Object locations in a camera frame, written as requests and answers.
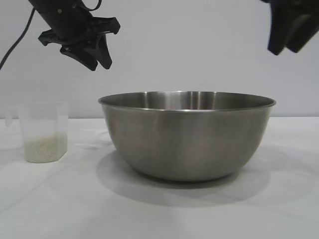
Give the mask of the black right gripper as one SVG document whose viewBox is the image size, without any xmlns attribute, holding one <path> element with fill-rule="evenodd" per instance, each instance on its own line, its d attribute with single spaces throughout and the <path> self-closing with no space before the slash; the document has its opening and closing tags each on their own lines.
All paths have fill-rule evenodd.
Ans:
<svg viewBox="0 0 319 239">
<path fill-rule="evenodd" d="M 318 0 L 261 1 L 270 5 L 271 29 L 268 50 L 274 55 L 279 55 L 285 46 L 298 53 L 319 31 Z M 302 14 L 297 20 L 296 13 Z"/>
</svg>

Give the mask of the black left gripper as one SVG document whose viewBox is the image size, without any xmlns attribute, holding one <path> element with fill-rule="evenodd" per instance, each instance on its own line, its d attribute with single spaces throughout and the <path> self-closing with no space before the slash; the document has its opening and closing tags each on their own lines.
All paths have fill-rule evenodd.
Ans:
<svg viewBox="0 0 319 239">
<path fill-rule="evenodd" d="M 94 17 L 92 10 L 81 0 L 29 2 L 50 27 L 38 37 L 44 46 L 49 43 L 68 46 L 89 39 L 88 53 L 79 46 L 62 46 L 60 53 L 78 61 L 91 71 L 96 70 L 98 62 L 104 69 L 110 69 L 113 61 L 105 34 L 119 32 L 120 24 L 115 17 Z"/>
</svg>

